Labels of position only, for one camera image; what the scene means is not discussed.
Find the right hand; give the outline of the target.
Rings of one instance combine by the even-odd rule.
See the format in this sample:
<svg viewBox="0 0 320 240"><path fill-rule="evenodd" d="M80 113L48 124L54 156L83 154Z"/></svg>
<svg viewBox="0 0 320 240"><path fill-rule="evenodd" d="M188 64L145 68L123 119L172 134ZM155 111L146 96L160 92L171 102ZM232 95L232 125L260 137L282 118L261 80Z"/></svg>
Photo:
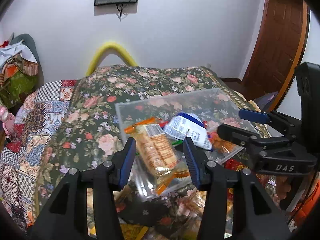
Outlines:
<svg viewBox="0 0 320 240"><path fill-rule="evenodd" d="M280 201L284 200L291 191L291 182L294 177L276 176L273 201L279 206Z"/></svg>

